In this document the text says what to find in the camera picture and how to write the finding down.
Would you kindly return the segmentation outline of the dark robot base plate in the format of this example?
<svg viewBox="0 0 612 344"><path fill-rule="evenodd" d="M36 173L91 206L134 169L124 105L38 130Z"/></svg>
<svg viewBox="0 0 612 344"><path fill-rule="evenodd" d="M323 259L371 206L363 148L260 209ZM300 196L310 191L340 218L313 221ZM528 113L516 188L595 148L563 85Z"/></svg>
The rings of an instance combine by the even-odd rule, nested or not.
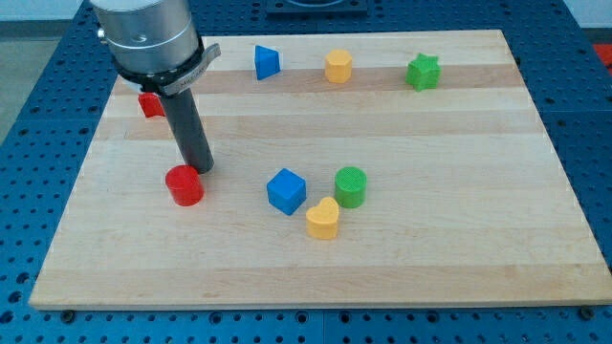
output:
<svg viewBox="0 0 612 344"><path fill-rule="evenodd" d="M368 0L265 0L270 15L289 14L364 14Z"/></svg>

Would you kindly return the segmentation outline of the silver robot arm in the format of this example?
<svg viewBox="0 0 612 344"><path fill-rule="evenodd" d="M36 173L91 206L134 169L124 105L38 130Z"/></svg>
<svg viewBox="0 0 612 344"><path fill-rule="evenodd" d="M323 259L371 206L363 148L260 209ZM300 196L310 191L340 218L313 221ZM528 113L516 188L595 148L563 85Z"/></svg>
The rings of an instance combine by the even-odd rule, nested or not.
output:
<svg viewBox="0 0 612 344"><path fill-rule="evenodd" d="M92 0L98 38L118 73L142 91L172 97L221 55L197 33L187 0Z"/></svg>

